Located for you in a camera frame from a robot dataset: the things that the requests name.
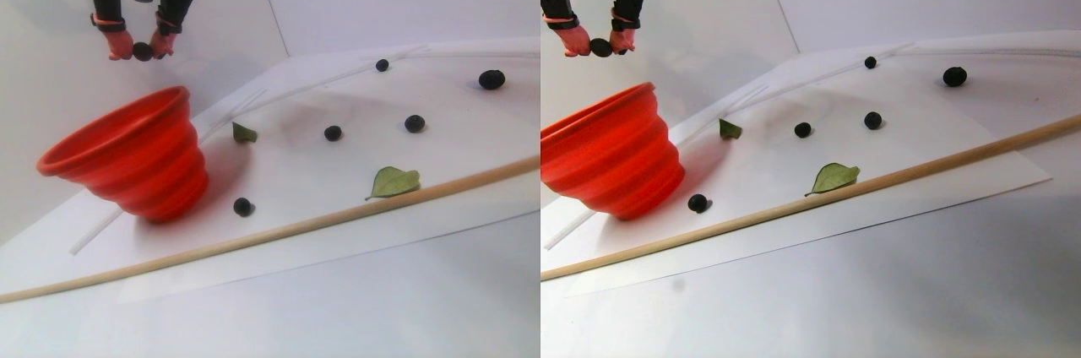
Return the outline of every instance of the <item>black stone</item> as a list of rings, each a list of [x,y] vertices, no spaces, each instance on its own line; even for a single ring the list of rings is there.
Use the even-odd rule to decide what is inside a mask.
[[[255,211],[255,205],[248,201],[246,198],[237,198],[237,200],[232,202],[232,211],[240,214],[241,217],[246,217]]]
[[[869,112],[864,116],[864,125],[871,130],[878,130],[882,125],[882,115],[879,115],[878,111]]]
[[[419,115],[413,115],[410,116],[409,118],[405,118],[405,130],[409,130],[409,132],[415,133],[423,129],[424,129],[424,118],[422,118]]]
[[[132,45],[132,56],[138,58],[138,61],[150,61],[154,57],[154,49],[150,44],[146,44],[143,41],[136,42]]]
[[[480,72],[480,78],[477,78],[477,83],[480,83],[480,87],[486,89],[486,91],[498,89],[506,81],[507,76],[503,75],[503,71],[498,71],[498,69],[489,69],[489,71]]]
[[[710,204],[709,199],[706,199],[706,197],[703,196],[702,194],[695,194],[694,196],[691,197],[690,200],[686,201],[686,207],[691,208],[691,210],[694,211],[695,213],[702,213],[706,211],[706,209],[709,209],[709,204]]]
[[[589,51],[592,51],[597,56],[611,56],[612,44],[605,39],[598,37],[589,41]]]
[[[950,67],[943,72],[943,83],[950,87],[960,87],[965,79],[969,79],[969,72],[959,66]]]
[[[811,135],[811,123],[804,121],[799,123],[799,125],[796,125],[796,135],[800,138]]]
[[[323,136],[330,141],[338,141],[342,138],[342,128],[336,125],[331,125],[323,130]]]

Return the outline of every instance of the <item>green leaf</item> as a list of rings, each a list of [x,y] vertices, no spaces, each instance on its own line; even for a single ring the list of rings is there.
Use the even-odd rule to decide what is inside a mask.
[[[818,176],[815,176],[811,193],[803,196],[824,194],[841,186],[851,185],[856,182],[857,175],[859,175],[859,167],[849,168],[837,162],[827,163],[818,171]]]
[[[255,130],[251,130],[246,127],[239,125],[236,121],[232,122],[232,140],[236,140],[237,143],[242,143],[242,142],[254,143],[255,140],[258,140],[258,137],[259,133],[256,133]]]
[[[719,119],[721,121],[721,137],[739,138],[743,135],[743,128]]]
[[[364,200],[371,198],[389,198],[419,188],[419,172],[405,172],[393,167],[386,167],[375,174],[375,184],[372,185],[372,196],[364,198]]]

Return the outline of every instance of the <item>wooden stick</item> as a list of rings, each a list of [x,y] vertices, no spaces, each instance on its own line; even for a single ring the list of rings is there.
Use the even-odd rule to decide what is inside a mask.
[[[444,196],[454,195],[461,191],[496,183],[503,180],[509,180],[510,177],[518,176],[530,171],[534,171],[538,168],[540,168],[540,156],[533,156],[526,159],[522,159],[520,161],[505,164],[503,167],[491,169],[481,173],[462,177],[459,180],[451,181],[448,183],[439,184],[432,187],[422,188],[416,191],[398,195],[384,200],[361,204],[359,207],[345,209],[338,212],[325,214],[315,218],[309,218],[303,222],[293,223],[290,225],[271,228],[265,231],[251,234],[228,241],[223,241],[215,244],[197,248],[195,250],[185,251],[178,254],[173,254],[152,261],[147,261],[141,264],[135,264],[119,269],[104,271],[101,274],[91,275],[83,278],[67,280],[58,283],[48,284],[39,288],[31,288],[6,294],[0,294],[0,303],[8,303],[24,299],[43,296],[46,294],[57,293],[57,292],[65,292],[72,289],[84,288],[92,284],[104,283],[139,274],[150,273],[152,270],[158,270],[161,268],[166,268],[170,266],[205,258],[208,256],[224,254],[229,251],[236,251],[252,246],[258,246],[265,242],[279,240],[285,237],[295,236],[298,234],[305,234],[323,227],[330,227],[335,224],[345,223],[348,221],[362,218],[365,216],[383,213],[386,211],[404,208],[406,205],[416,204],[424,201],[438,199]]]
[[[836,201],[841,201],[855,196],[860,196],[867,193],[876,191],[878,189],[888,188],[890,186],[894,186],[897,184],[903,184],[909,181],[919,180],[920,177],[923,176],[947,171],[986,158],[996,157],[1001,154],[1011,153],[1012,150],[1030,146],[1032,144],[1043,142],[1059,134],[1065,134],[1072,130],[1077,130],[1079,127],[1081,127],[1081,115],[1073,116],[1072,118],[1066,118],[1057,122],[1053,122],[1050,125],[1043,125],[1038,129],[1016,134],[1011,137],[1005,137],[990,144],[985,144],[975,148],[966,149],[963,150],[962,153],[957,153],[932,161],[927,161],[916,167],[907,168],[872,180],[859,182],[857,184],[844,186],[836,190],[827,191],[822,195],[803,198],[793,201],[791,203],[782,204],[779,207],[766,209],[764,211],[747,214],[726,222],[721,222],[708,227],[698,228],[693,231],[683,233],[677,236],[665,238],[663,240],[653,241],[650,243],[645,243],[619,252],[614,252],[591,260],[545,270],[540,273],[540,280],[544,281],[552,278],[559,278],[572,274],[583,273],[601,266],[624,262],[642,255],[652,254],[654,252],[664,251],[670,248],[676,248],[702,239],[710,238],[717,235],[752,226],[759,223],[769,222],[774,218],[784,217],[789,214],[799,213],[804,210],[814,209],[819,205],[833,203]]]

